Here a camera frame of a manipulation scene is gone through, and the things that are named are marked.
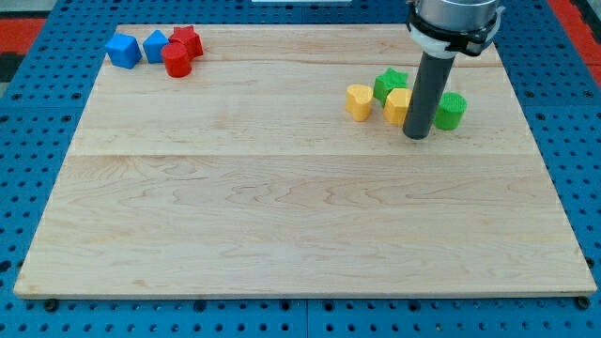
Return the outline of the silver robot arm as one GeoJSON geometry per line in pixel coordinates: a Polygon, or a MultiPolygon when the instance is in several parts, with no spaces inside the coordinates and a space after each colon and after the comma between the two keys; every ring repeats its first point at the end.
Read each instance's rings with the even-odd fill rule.
{"type": "Polygon", "coordinates": [[[428,56],[475,57],[492,43],[504,11],[499,0],[413,0],[408,1],[407,27],[428,56]]]}

